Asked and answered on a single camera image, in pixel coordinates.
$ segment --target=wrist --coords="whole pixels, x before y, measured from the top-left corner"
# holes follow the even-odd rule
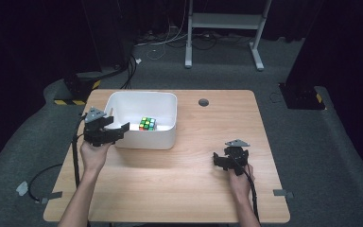
[[[253,214],[254,211],[251,207],[249,201],[240,201],[235,204],[237,210],[241,211],[243,214]]]
[[[96,181],[99,176],[99,170],[96,169],[84,169],[84,173],[82,175],[83,181]]]
[[[233,195],[234,198],[234,203],[237,207],[241,207],[241,208],[247,208],[252,210],[251,207],[251,203],[250,203],[250,198],[248,196],[243,196],[243,195]]]
[[[237,204],[250,204],[250,197],[246,193],[233,193],[233,198]]]

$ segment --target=white box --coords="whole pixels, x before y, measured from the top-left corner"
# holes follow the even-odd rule
[[[170,149],[176,140],[177,97],[160,92],[115,92],[105,107],[113,123],[107,129],[118,129],[130,122],[130,130],[116,141],[118,148]],[[155,131],[140,131],[142,117],[156,119]]]

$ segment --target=human hand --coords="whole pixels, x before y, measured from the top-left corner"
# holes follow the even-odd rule
[[[254,181],[255,178],[253,176],[252,165],[248,164],[247,166],[244,166],[244,169],[251,176],[252,181]],[[247,176],[245,174],[236,176],[234,169],[229,169],[228,171],[229,171],[229,183],[235,201],[238,203],[249,202],[249,194],[251,191],[251,187],[249,181],[247,180]]]
[[[101,147],[94,147],[90,143],[83,141],[81,145],[81,157],[84,164],[84,173],[91,172],[98,174],[105,165],[108,149],[111,143],[103,144]]]

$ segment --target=power cord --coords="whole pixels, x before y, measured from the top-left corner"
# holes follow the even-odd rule
[[[134,56],[131,55],[128,63],[128,80],[120,87],[120,89],[131,89],[131,79],[137,70],[137,61]]]
[[[180,40],[180,39],[183,39],[185,36],[187,36],[187,34],[183,34],[182,36],[179,37],[179,35],[182,33],[182,27],[184,25],[184,21],[185,21],[185,16],[186,16],[186,6],[187,6],[187,0],[184,0],[184,12],[183,12],[183,18],[182,18],[182,21],[181,21],[181,27],[178,31],[178,33],[171,37],[169,39],[169,36],[170,36],[170,21],[169,21],[169,18],[167,18],[168,20],[168,24],[169,24],[169,29],[168,29],[168,32],[167,32],[167,35],[166,35],[166,38],[164,41],[162,42],[157,42],[157,43],[141,43],[141,44],[136,44],[135,46],[140,46],[140,45],[147,45],[147,44],[163,44],[164,46],[168,43],[171,43],[171,42],[174,42],[174,41],[177,41],[177,40]]]
[[[78,135],[78,128],[81,122],[85,119],[86,115],[83,115],[79,120],[75,128],[75,132],[73,133],[73,140],[72,140],[72,151],[73,151],[73,166],[75,168],[75,182],[76,187],[78,187],[80,183],[80,175],[78,169],[78,139],[82,135]]]
[[[254,184],[254,181],[252,180],[251,178],[251,173],[247,173],[246,169],[244,169],[243,166],[241,166],[236,160],[235,158],[229,154],[229,156],[232,158],[232,160],[234,161],[234,163],[239,167],[241,168],[241,170],[243,170],[244,174],[247,176],[247,180],[249,181],[250,183],[250,187],[251,187],[251,192],[252,192],[252,207],[253,207],[253,210],[254,210],[254,215],[257,217],[258,219],[258,222],[259,222],[259,215],[258,215],[258,205],[257,205],[257,195],[256,195],[256,190],[255,190],[255,184]]]
[[[235,41],[225,41],[225,39],[231,39],[235,38]],[[215,47],[217,44],[243,44],[243,43],[249,43],[252,40],[252,37],[229,37],[229,36],[220,36],[217,37],[215,34],[195,34],[193,36],[193,40],[200,39],[204,42],[211,43],[208,47],[200,47],[196,44],[192,44],[193,48],[197,50],[209,50],[213,47]],[[183,42],[179,42],[179,40],[176,40],[174,42],[166,43],[168,46],[173,48],[184,48],[186,46],[185,40]]]
[[[41,176],[43,173],[45,173],[45,171],[47,171],[47,170],[49,170],[49,169],[51,169],[51,168],[54,168],[54,167],[58,167],[58,166],[62,166],[62,164],[56,164],[56,165],[53,165],[53,166],[50,166],[50,167],[47,167],[47,168],[45,168],[45,169],[43,169],[43,170],[41,170],[39,173],[37,173],[37,175],[35,175],[33,178],[32,178],[32,180],[30,181],[30,184],[29,184],[29,186],[28,186],[28,196],[31,198],[31,199],[33,199],[35,202],[37,202],[37,203],[41,203],[42,201],[43,201],[43,198],[38,198],[38,197],[36,197],[36,196],[34,196],[33,194],[32,194],[32,192],[31,192],[31,186],[32,186],[32,184],[34,183],[34,181],[39,177],[39,176]]]
[[[167,32],[167,36],[166,36],[166,39],[164,40],[164,42],[162,42],[163,44],[163,53],[159,56],[159,57],[151,57],[149,56],[150,53],[155,53],[157,50],[156,49],[153,49],[153,50],[150,50],[146,53],[147,57],[151,60],[158,60],[160,59],[161,57],[164,56],[164,54],[166,54],[166,50],[165,50],[165,47],[166,47],[166,43],[167,43],[167,39],[169,38],[169,35],[170,35],[170,21],[169,21],[169,17],[167,17],[167,22],[169,24],[169,28],[168,28],[168,32]]]

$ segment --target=yellow black warning tape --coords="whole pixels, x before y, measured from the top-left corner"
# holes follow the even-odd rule
[[[99,84],[101,84],[101,80],[97,81],[94,83],[93,85],[93,90],[95,90],[96,88],[98,88]]]
[[[85,105],[85,101],[83,100],[71,100],[71,99],[65,99],[65,100],[54,100],[55,104],[57,105]]]
[[[317,100],[318,100],[318,103],[322,103],[322,97],[318,93],[317,93]]]

